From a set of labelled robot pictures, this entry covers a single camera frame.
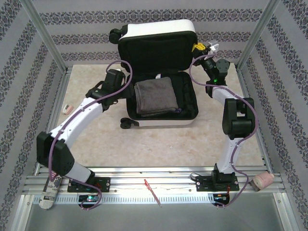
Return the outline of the dark gray cloth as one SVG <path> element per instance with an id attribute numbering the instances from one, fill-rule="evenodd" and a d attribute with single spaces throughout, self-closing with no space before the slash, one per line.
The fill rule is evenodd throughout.
<path id="1" fill-rule="evenodd" d="M 134 85 L 137 113 L 143 117 L 175 112 L 179 109 L 169 77 L 148 79 Z"/>

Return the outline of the red pen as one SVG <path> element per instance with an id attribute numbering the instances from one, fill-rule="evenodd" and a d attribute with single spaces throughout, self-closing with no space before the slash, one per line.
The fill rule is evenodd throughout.
<path id="1" fill-rule="evenodd" d="M 158 204 L 159 207 L 162 207 L 162 204 L 160 202 L 160 200 L 158 199 L 158 197 L 156 196 L 156 194 L 154 193 L 153 189 L 151 188 L 150 184 L 148 183 L 148 181 L 146 179 L 144 179 L 144 184 L 147 187 L 147 189 L 151 192 L 152 196 L 154 197 L 156 203 Z"/>

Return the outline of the small pink white device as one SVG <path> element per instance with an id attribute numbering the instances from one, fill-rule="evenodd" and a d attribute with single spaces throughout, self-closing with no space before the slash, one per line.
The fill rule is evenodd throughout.
<path id="1" fill-rule="evenodd" d="M 63 107 L 63 109 L 62 109 L 62 114 L 68 116 L 68 115 L 72 112 L 73 109 L 74 109 L 74 107 L 73 107 L 72 105 L 66 104 L 66 105 Z"/>

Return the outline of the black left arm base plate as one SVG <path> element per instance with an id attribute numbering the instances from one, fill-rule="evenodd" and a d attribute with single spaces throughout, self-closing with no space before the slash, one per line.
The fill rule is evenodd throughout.
<path id="1" fill-rule="evenodd" d="M 107 193 L 110 190 L 110 181 L 111 178 L 109 177 L 95 177 L 93 180 L 90 180 L 88 184 L 92 183 L 92 185 L 98 188 L 101 192 Z M 98 193 L 96 189 L 72 180 L 69 181 L 67 191 L 69 193 Z"/>

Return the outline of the left controller board green light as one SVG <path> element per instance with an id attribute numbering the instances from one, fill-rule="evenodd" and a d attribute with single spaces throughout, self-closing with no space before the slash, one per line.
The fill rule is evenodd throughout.
<path id="1" fill-rule="evenodd" d="M 90 202 L 94 203 L 99 200 L 98 195 L 80 195 L 78 201 L 81 202 Z"/>

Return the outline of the aluminium frame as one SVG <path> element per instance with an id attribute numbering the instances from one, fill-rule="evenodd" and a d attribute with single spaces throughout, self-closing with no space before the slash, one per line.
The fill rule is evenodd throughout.
<path id="1" fill-rule="evenodd" d="M 93 171 L 96 177 L 111 178 L 109 192 L 101 192 L 95 186 L 90 186 L 98 191 L 93 194 L 98 195 L 99 200 L 87 203 L 88 208 L 99 206 L 103 195 L 106 194 L 129 197 L 152 196 L 144 184 L 144 179 L 148 181 L 157 197 L 174 194 L 215 194 L 215 192 L 198 192 L 196 183 L 191 179 L 191 175 L 210 176 L 210 167 L 88 167 L 88 169 Z M 231 210 L 231 214 L 224 218 L 224 227 L 228 227 L 232 221 L 237 221 L 238 225 L 246 225 L 251 230 L 265 231 L 270 230 L 270 222 L 277 220 L 282 231 L 299 231 L 281 174 L 274 174 L 273 184 L 258 192 L 248 183 L 254 176 L 267 169 L 267 166 L 240 166 L 236 169 L 235 175 L 239 179 L 240 192 L 251 197 L 248 203 L 240 202 L 238 208 L 248 208 L 250 211 L 240 215 L 239 211 Z M 64 182 L 60 184 L 59 195 L 83 195 L 82 192 L 67 191 L 70 180 L 72 179 L 65 177 Z M 210 204 L 214 208 L 218 205 L 217 201 Z"/>

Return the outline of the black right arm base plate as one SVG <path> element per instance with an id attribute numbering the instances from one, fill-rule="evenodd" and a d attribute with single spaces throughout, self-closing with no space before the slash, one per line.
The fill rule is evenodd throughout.
<path id="1" fill-rule="evenodd" d="M 212 176 L 196 177 L 196 190 L 198 192 L 226 192 L 239 191 L 238 179 L 233 176 L 226 181 L 218 180 Z"/>

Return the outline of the newspaper print roll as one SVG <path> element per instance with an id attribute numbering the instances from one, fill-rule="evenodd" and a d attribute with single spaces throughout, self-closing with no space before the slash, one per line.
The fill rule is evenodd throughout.
<path id="1" fill-rule="evenodd" d="M 61 181 L 62 181 L 61 176 L 55 177 L 54 181 L 50 181 L 50 179 L 47 178 L 47 181 L 45 183 L 43 192 L 39 200 L 40 208 L 42 208 L 43 210 L 49 210 L 53 206 L 57 193 L 60 188 Z"/>

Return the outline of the white hard-shell suitcase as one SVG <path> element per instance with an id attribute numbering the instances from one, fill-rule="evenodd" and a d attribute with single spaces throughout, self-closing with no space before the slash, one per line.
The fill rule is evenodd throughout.
<path id="1" fill-rule="evenodd" d="M 127 24 L 112 29 L 109 41 L 117 45 L 122 67 L 132 72 L 133 88 L 140 81 L 169 77 L 179 106 L 175 112 L 143 117 L 136 111 L 134 95 L 126 99 L 128 116 L 120 120 L 121 128 L 181 126 L 193 122 L 198 105 L 187 69 L 192 63 L 197 35 L 190 20 Z"/>

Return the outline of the pink cylindrical roll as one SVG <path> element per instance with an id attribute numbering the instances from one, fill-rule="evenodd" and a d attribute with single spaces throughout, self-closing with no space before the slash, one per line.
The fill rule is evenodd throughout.
<path id="1" fill-rule="evenodd" d="M 250 181 L 250 185 L 258 192 L 270 186 L 274 182 L 274 178 L 274 174 L 266 171 L 254 176 Z"/>

